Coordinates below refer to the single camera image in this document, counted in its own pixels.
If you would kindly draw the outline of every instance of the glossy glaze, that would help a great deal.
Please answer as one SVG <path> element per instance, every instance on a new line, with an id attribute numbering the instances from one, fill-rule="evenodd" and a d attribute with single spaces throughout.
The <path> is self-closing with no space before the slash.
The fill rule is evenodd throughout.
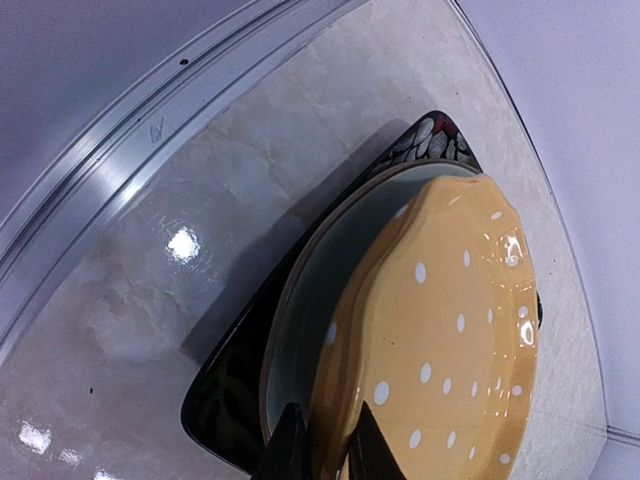
<path id="1" fill-rule="evenodd" d="M 287 403 L 299 403 L 308 418 L 324 336 L 351 274 L 389 219 L 439 175 L 475 172 L 447 161 L 394 167 L 345 200 L 306 244 L 283 289 L 262 364 L 265 440 Z"/>
<path id="2" fill-rule="evenodd" d="M 312 399 L 319 478 L 335 478 L 364 400 L 407 478 L 508 478 L 533 394 L 536 308 L 520 218 L 495 183 L 428 184 L 336 309 Z"/>

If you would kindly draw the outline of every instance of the white wall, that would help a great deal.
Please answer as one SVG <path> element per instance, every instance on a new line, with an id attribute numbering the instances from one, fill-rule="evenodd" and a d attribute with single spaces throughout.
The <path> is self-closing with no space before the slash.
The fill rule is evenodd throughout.
<path id="1" fill-rule="evenodd" d="M 638 480 L 638 472 L 638 448 L 608 441 L 590 480 Z"/>
<path id="2" fill-rule="evenodd" d="M 592 309 L 609 423 L 640 435 L 640 2 L 459 3 L 560 204 Z M 603 461 L 615 463 L 618 451 L 609 447 Z M 638 462 L 627 465 L 640 478 Z"/>
<path id="3" fill-rule="evenodd" d="M 249 0 L 0 0 L 0 225 L 87 124 Z"/>

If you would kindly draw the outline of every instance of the stacked plates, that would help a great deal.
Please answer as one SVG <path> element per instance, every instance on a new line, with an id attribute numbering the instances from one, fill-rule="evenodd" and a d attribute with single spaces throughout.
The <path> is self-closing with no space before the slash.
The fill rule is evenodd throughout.
<path id="1" fill-rule="evenodd" d="M 408 479 L 508 478 L 536 357 L 517 212 L 460 163 L 405 164 L 349 197 L 298 258 L 263 362 L 263 434 L 298 403 L 314 478 L 333 480 L 366 401 Z"/>

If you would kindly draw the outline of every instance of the beige marble countertop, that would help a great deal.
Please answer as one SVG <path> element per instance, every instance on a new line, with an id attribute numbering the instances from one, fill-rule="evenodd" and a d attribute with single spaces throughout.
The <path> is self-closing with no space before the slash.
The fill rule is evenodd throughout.
<path id="1" fill-rule="evenodd" d="M 243 478 L 184 433 L 186 389 L 328 200 L 436 108 L 519 210 L 544 302 L 512 478 L 587 478 L 606 421 L 576 264 L 518 116 L 448 0 L 368 2 L 169 161 L 0 371 L 0 477 Z M 187 261 L 168 248 L 181 231 L 198 245 Z"/>

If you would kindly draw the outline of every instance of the black triangular tray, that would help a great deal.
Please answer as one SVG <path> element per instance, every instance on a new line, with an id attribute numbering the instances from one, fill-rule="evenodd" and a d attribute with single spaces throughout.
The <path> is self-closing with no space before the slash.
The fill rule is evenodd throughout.
<path id="1" fill-rule="evenodd" d="M 291 248 L 204 363 L 181 412 L 182 424 L 193 440 L 235 467 L 254 472 L 265 449 L 258 411 L 262 358 L 282 288 L 296 258 L 320 223 L 366 181 L 392 166 L 428 159 L 462 162 L 482 171 L 458 127 L 440 111 L 427 113 L 401 135 Z"/>

